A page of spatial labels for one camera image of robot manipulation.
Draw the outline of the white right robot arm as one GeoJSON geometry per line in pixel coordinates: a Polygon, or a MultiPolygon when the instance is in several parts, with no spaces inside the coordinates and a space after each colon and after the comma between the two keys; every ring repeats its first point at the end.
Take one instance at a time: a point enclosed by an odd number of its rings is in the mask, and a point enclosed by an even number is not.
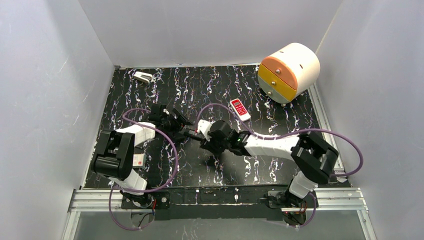
{"type": "Polygon", "coordinates": [[[201,135],[200,147],[216,156],[229,151],[237,156],[271,156],[296,163],[299,172],[287,189],[264,195],[269,208],[300,206],[318,185],[330,182],[339,157],[338,151],[313,131],[284,138],[255,136],[249,131],[238,132],[223,120],[200,120],[196,131],[201,135]]]}

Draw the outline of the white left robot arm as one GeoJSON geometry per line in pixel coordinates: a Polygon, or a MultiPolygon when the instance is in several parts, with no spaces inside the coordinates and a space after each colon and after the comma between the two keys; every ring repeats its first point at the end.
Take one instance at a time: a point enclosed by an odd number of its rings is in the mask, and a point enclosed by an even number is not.
{"type": "Polygon", "coordinates": [[[168,110],[164,104],[154,103],[150,109],[143,109],[146,121],[133,122],[131,126],[119,129],[104,129],[100,132],[90,162],[90,170],[116,183],[119,189],[130,195],[142,196],[149,193],[147,181],[133,168],[135,147],[163,136],[178,153],[176,143],[186,137],[182,130],[193,126],[179,110],[168,110]]]}

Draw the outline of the white remote control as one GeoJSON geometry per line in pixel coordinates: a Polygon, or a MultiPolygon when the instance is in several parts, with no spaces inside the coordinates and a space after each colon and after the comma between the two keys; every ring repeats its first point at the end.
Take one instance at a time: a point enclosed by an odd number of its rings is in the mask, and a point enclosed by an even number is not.
{"type": "Polygon", "coordinates": [[[229,104],[238,120],[246,122],[251,119],[250,113],[239,98],[231,100],[229,104]]]}

